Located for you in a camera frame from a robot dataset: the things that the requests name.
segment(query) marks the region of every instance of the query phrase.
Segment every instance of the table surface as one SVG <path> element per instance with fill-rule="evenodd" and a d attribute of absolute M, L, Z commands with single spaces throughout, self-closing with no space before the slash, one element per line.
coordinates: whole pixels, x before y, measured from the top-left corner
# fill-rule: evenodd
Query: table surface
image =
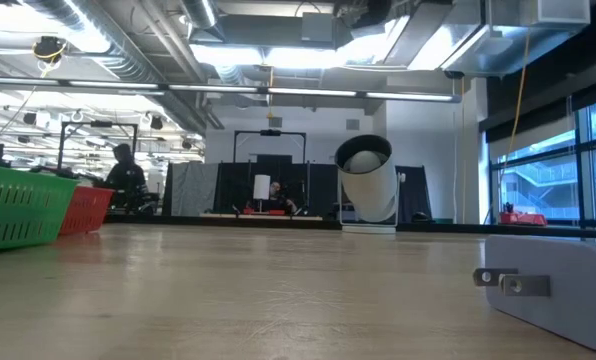
<path fill-rule="evenodd" d="M 482 238 L 105 225 L 0 253 L 0 359 L 596 359 L 493 310 Z"/>

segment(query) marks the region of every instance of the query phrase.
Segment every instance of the green plastic crate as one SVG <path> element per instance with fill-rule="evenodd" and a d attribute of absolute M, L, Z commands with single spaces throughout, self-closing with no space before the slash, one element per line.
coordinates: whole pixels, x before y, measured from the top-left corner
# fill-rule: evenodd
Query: green plastic crate
<path fill-rule="evenodd" d="M 0 168 L 0 249 L 55 241 L 77 183 Z"/>

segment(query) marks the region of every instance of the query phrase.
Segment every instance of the wooden board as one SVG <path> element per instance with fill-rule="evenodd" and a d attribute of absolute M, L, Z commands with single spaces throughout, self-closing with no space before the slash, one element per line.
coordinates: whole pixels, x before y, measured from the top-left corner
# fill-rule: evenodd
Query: wooden board
<path fill-rule="evenodd" d="M 596 359 L 487 305 L 481 240 L 106 225 L 0 253 L 0 359 Z"/>

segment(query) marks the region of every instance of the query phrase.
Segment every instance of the red plastic crate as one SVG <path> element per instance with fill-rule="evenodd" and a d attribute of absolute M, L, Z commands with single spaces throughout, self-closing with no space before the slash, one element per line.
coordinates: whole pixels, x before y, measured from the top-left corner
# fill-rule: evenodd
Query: red plastic crate
<path fill-rule="evenodd" d="M 76 187 L 60 235 L 88 233 L 102 226 L 113 190 Z"/>

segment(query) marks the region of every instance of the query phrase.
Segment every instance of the person in black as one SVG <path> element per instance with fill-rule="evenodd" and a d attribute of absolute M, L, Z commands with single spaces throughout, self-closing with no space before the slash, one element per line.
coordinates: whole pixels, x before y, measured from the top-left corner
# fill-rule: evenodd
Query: person in black
<path fill-rule="evenodd" d="M 280 195 L 280 183 L 274 181 L 269 186 L 269 200 L 264 200 L 262 203 L 262 210 L 269 211 L 269 210 L 284 210 L 285 212 L 290 211 L 291 214 L 294 214 L 298 211 L 296 204 L 290 199 L 286 199 Z"/>
<path fill-rule="evenodd" d="M 134 162 L 131 148 L 127 144 L 120 144 L 114 148 L 114 156 L 118 164 L 114 165 L 107 176 L 105 184 L 114 190 L 129 192 L 144 188 L 147 184 L 142 168 Z"/>

